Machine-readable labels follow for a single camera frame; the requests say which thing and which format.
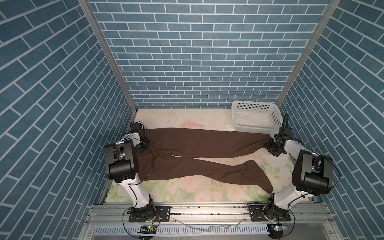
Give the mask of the brown trousers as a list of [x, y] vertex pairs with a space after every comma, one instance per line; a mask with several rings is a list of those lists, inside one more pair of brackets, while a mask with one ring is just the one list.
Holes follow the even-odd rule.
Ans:
[[170, 180], [202, 175], [235, 185], [256, 185], [268, 194], [273, 186], [253, 160], [230, 166], [209, 158], [235, 158], [262, 149], [269, 135], [183, 128], [149, 129], [149, 148], [138, 155], [141, 180]]

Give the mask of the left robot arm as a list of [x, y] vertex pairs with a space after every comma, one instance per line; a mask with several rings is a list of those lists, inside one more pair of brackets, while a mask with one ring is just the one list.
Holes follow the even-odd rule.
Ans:
[[133, 221], [139, 222], [150, 222], [157, 214], [154, 201], [139, 177], [138, 154], [148, 147], [138, 132], [128, 133], [122, 140], [105, 146], [107, 177], [127, 191], [133, 201], [130, 214]]

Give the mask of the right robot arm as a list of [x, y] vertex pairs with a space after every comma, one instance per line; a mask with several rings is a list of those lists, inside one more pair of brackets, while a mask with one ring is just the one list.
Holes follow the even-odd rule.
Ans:
[[328, 194], [333, 186], [333, 159], [313, 152], [299, 140], [288, 137], [269, 139], [265, 148], [275, 157], [288, 155], [294, 163], [292, 182], [266, 201], [264, 213], [274, 221], [284, 218], [290, 208], [305, 198]]

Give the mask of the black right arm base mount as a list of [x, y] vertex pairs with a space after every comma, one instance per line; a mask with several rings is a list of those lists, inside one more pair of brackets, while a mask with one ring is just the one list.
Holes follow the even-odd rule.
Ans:
[[249, 211], [252, 222], [263, 221], [291, 221], [289, 210], [281, 209], [275, 205], [248, 204], [246, 209]]

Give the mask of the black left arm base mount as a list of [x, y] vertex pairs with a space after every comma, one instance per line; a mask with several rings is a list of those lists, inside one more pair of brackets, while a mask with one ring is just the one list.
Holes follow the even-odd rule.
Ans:
[[168, 223], [170, 221], [170, 206], [155, 206], [155, 211], [149, 207], [134, 209], [130, 212], [129, 223]]

